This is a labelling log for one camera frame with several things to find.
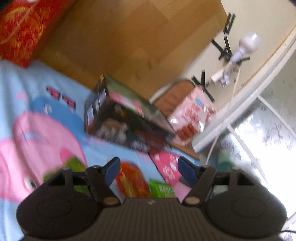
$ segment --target metal screw head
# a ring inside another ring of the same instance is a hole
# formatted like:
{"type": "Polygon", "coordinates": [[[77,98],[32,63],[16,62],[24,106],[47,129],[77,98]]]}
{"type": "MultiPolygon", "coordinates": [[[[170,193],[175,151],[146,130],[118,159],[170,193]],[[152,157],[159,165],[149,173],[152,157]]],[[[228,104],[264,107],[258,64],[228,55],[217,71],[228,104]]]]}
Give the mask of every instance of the metal screw head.
{"type": "Polygon", "coordinates": [[[198,197],[187,197],[185,199],[185,202],[188,204],[188,205],[196,205],[196,204],[199,204],[200,203],[200,199],[198,197]]]}
{"type": "Polygon", "coordinates": [[[97,171],[100,171],[101,170],[101,166],[99,166],[99,165],[95,165],[95,166],[92,166],[94,169],[96,169],[97,171]]]}
{"type": "Polygon", "coordinates": [[[148,202],[149,205],[152,205],[154,203],[156,203],[156,201],[154,201],[154,200],[151,200],[151,201],[148,202]]]}
{"type": "Polygon", "coordinates": [[[118,203],[118,199],[115,197],[106,197],[104,198],[104,203],[106,205],[115,205],[118,203]]]}

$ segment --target ribbed black surface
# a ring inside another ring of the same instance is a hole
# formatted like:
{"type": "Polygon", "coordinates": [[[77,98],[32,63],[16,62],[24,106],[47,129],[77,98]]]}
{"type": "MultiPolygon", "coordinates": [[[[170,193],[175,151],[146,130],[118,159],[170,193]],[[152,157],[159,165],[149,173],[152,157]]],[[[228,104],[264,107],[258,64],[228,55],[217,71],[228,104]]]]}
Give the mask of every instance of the ribbed black surface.
{"type": "MultiPolygon", "coordinates": [[[[25,237],[24,241],[38,239],[25,237]]],[[[126,199],[119,207],[104,209],[83,233],[63,241],[230,241],[237,239],[213,228],[197,208],[176,199],[126,199]]],[[[277,237],[261,240],[279,240],[277,237]]]]}

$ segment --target black toy box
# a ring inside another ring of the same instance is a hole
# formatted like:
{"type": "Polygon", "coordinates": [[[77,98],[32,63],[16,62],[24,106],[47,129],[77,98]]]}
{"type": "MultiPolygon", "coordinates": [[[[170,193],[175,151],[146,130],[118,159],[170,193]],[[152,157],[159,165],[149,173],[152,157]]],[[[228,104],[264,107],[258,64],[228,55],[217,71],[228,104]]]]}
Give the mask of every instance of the black toy box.
{"type": "Polygon", "coordinates": [[[84,104],[85,132],[147,153],[157,153],[175,137],[164,115],[109,75],[102,75],[84,104]]]}

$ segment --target white cable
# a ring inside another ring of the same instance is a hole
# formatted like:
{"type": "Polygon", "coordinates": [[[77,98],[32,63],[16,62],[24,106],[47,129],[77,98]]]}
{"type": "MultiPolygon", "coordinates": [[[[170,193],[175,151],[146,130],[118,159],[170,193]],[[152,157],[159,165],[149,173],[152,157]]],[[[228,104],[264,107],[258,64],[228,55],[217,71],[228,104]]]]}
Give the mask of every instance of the white cable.
{"type": "Polygon", "coordinates": [[[215,140],[214,140],[214,142],[213,142],[213,144],[212,144],[212,146],[211,146],[211,149],[210,149],[210,151],[209,151],[209,154],[207,155],[207,161],[206,161],[206,163],[205,163],[206,165],[208,164],[209,159],[210,159],[210,157],[211,157],[211,154],[212,154],[212,152],[213,152],[213,149],[214,149],[214,147],[215,147],[215,145],[216,145],[216,143],[217,143],[217,141],[218,141],[218,139],[219,139],[219,137],[220,137],[220,135],[221,135],[221,131],[222,131],[222,128],[223,128],[223,126],[224,126],[224,122],[225,122],[225,120],[226,120],[226,117],[227,117],[227,115],[228,115],[228,112],[229,112],[230,107],[231,107],[231,104],[232,104],[232,100],[233,100],[233,97],[234,97],[234,94],[235,94],[235,90],[236,90],[236,87],[237,87],[237,83],[238,83],[238,81],[239,81],[240,73],[241,73],[241,67],[240,67],[239,70],[238,70],[237,78],[236,78],[236,81],[235,81],[235,83],[234,83],[234,87],[233,87],[233,91],[232,91],[231,99],[230,99],[230,102],[229,102],[229,106],[228,106],[227,111],[226,111],[225,114],[224,114],[223,122],[222,122],[222,124],[221,124],[221,126],[220,126],[220,130],[219,130],[218,135],[216,136],[216,138],[215,138],[215,140]]]}

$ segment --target pink snack bag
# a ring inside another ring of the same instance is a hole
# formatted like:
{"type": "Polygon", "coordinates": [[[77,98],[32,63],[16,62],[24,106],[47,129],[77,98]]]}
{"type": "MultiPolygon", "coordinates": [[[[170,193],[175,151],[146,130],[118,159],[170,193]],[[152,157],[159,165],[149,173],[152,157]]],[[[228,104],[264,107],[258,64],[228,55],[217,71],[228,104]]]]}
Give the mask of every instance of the pink snack bag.
{"type": "Polygon", "coordinates": [[[194,135],[203,131],[215,114],[215,107],[202,87],[195,87],[168,117],[177,134],[174,142],[182,146],[187,145],[194,135]]]}

